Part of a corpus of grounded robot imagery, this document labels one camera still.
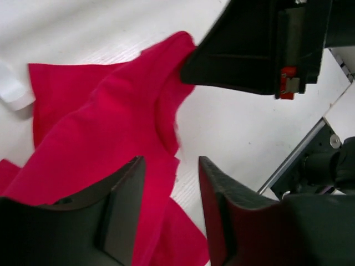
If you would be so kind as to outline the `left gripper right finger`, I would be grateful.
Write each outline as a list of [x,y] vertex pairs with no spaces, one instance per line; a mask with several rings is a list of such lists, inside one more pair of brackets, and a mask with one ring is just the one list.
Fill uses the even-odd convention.
[[199,158],[212,265],[353,265],[354,197],[256,193]]

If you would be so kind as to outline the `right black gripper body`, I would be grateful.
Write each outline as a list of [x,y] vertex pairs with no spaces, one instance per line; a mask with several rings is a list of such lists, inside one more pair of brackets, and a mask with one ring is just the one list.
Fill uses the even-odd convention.
[[354,45],[354,1],[279,1],[275,97],[292,100],[315,84],[323,51]]

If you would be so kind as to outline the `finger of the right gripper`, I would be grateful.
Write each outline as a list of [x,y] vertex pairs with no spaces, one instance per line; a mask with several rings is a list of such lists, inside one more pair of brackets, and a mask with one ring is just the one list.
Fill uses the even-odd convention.
[[325,33],[325,1],[230,1],[180,77],[260,95],[303,93],[318,80]]

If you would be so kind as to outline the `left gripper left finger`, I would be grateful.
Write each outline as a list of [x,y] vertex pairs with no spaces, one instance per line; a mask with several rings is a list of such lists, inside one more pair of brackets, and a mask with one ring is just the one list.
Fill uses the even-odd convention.
[[131,265],[145,169],[136,157],[53,205],[1,198],[1,264]]

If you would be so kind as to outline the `red t-shirt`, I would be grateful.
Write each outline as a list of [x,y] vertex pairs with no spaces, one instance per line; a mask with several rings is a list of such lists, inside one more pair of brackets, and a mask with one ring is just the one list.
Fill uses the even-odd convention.
[[205,236],[170,196],[179,164],[176,112],[194,89],[179,71],[194,50],[191,35],[177,32],[129,62],[30,64],[35,149],[22,168],[1,161],[1,195],[51,204],[143,156],[133,264],[205,265]]

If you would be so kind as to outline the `white metal clothes rack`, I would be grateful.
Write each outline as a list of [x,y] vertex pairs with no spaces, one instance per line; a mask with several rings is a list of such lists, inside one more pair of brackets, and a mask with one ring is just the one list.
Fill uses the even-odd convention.
[[34,103],[35,97],[10,68],[1,61],[1,100],[13,111]]

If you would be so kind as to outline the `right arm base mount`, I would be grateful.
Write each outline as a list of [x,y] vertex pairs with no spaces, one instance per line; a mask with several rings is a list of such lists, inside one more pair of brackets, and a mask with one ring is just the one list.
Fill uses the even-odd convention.
[[354,194],[354,137],[341,141],[320,119],[258,190],[282,199],[290,194]]

